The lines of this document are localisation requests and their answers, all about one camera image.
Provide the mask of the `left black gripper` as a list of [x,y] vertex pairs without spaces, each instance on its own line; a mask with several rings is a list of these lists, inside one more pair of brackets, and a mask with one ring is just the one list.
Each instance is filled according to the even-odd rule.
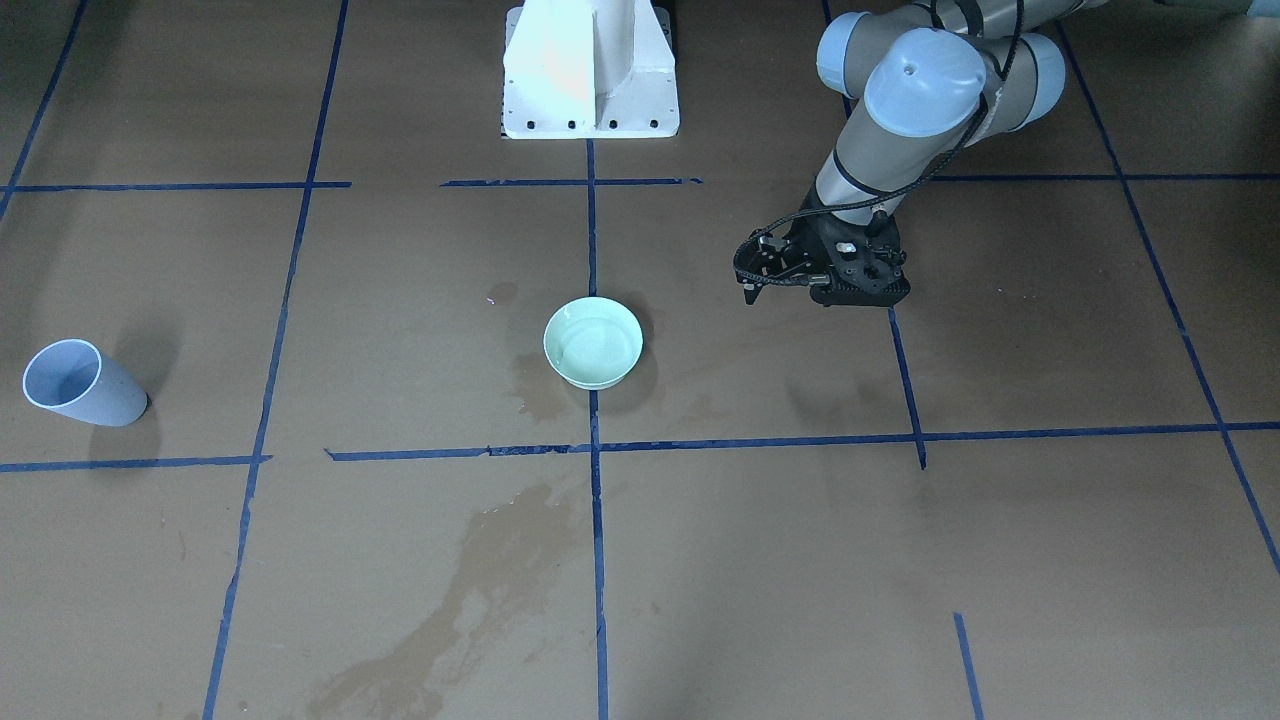
[[812,278],[819,275],[819,263],[815,260],[819,240],[809,225],[792,225],[781,238],[763,229],[756,229],[754,240],[756,241],[754,273],[778,279],[744,283],[742,295],[746,305],[754,305],[758,291],[763,291],[765,287],[809,287]]

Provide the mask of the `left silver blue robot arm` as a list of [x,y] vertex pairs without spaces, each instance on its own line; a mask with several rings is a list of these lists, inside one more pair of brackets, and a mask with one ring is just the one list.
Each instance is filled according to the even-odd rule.
[[769,286],[823,306],[891,307],[910,284],[895,213],[960,149],[1047,114],[1065,88],[1038,33],[1083,1],[913,1],[832,19],[815,51],[823,85],[852,102],[799,210],[733,255],[746,304]]

